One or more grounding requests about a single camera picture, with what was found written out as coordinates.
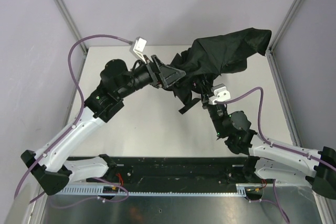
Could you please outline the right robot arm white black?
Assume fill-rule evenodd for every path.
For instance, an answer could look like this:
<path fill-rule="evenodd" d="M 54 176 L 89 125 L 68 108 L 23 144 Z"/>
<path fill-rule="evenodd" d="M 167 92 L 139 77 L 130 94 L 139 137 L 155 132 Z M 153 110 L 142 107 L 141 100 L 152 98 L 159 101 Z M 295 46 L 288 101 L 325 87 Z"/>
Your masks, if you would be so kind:
<path fill-rule="evenodd" d="M 334 200 L 335 150 L 326 146 L 322 150 L 302 148 L 267 138 L 261 131 L 260 117 L 258 130 L 252 130 L 243 111 L 227 112 L 228 104 L 241 99 L 231 99 L 228 91 L 219 89 L 201 96 L 217 138 L 223 139 L 232 153 L 248 156 L 244 171 L 264 180 L 309 185 L 318 195 Z"/>

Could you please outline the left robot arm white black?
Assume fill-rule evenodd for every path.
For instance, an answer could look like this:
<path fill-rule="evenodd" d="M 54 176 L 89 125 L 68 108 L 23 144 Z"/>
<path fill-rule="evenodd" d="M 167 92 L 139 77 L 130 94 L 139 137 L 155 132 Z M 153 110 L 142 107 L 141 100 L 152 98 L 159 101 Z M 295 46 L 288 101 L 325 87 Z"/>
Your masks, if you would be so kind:
<path fill-rule="evenodd" d="M 123 108 L 125 97 L 147 85 L 169 88 L 185 75 L 185 71 L 163 64 L 155 55 L 132 70 L 121 59 L 109 61 L 100 73 L 97 88 L 81 100 L 75 119 L 44 147 L 35 152 L 24 151 L 22 161 L 48 196 L 72 182 L 115 174 L 117 165 L 106 154 L 77 161 L 69 161 L 68 157 Z"/>

